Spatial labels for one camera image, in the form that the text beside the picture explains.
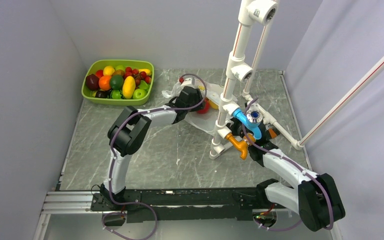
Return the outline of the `white printed plastic bag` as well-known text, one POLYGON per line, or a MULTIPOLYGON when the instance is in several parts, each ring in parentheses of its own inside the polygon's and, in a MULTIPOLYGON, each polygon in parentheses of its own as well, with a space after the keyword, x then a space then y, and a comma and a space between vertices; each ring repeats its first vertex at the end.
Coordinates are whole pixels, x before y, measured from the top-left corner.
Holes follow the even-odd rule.
MULTIPOLYGON (((218 107, 221 104, 221 94, 224 88, 221 85, 209 82, 205 82, 205 85, 207 89, 207 102, 204 109, 188 113, 184 120, 195 128, 202 130, 209 135, 214 135, 215 121, 218 118, 218 107)), ((198 79, 193 80, 192 77, 188 77, 185 78, 182 83, 177 82, 172 90, 163 90, 161 94, 164 98, 171 99, 178 96, 183 87, 186 86, 200 89, 202 95, 205 93, 205 88, 201 81, 198 79)))

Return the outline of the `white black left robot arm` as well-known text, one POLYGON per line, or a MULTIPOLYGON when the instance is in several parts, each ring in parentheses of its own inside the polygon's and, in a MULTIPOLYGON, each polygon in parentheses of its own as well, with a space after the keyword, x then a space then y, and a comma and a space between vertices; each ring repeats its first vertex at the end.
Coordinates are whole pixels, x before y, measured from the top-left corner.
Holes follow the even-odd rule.
POLYGON ((100 187, 104 204, 111 210, 124 203, 126 176, 132 156, 141 148, 148 130, 165 127, 185 119, 191 112, 202 110, 205 96, 198 88, 184 87, 179 96, 157 108, 137 109, 127 106, 108 130, 111 160, 108 177, 100 187))

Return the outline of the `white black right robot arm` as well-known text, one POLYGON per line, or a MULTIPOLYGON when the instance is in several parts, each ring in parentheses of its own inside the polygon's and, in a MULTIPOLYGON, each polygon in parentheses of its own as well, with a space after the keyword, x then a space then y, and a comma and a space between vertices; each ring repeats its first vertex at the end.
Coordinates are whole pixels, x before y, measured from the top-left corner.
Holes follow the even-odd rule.
POLYGON ((256 203, 267 208, 271 204, 281 205, 300 217, 309 230, 316 232, 331 229, 334 222, 343 219, 346 211, 333 177, 327 173, 318 174, 289 158, 271 142, 275 132, 266 129, 262 138, 255 139, 251 131, 242 126, 238 119, 233 119, 227 127, 231 131, 226 139, 237 142, 243 157, 251 157, 260 166, 277 173, 287 182, 269 179, 257 185, 256 203))

